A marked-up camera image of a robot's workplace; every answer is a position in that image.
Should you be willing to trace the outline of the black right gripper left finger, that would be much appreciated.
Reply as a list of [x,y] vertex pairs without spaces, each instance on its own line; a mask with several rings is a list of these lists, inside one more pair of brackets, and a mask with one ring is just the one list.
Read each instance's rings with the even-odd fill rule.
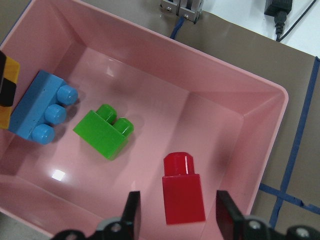
[[141,193],[130,191],[120,219],[130,238],[138,238],[141,229]]

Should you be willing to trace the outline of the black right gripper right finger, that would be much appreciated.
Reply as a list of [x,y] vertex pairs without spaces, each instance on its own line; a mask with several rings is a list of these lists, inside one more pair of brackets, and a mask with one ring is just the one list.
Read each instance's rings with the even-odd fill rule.
[[242,235],[244,216],[226,190],[216,191],[216,222],[222,235]]

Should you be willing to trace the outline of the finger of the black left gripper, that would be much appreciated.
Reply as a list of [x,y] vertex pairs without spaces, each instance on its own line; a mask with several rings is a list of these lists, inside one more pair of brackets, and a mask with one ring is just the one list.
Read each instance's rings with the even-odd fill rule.
[[10,60],[0,52],[0,106],[11,107],[14,103],[17,84],[9,76]]

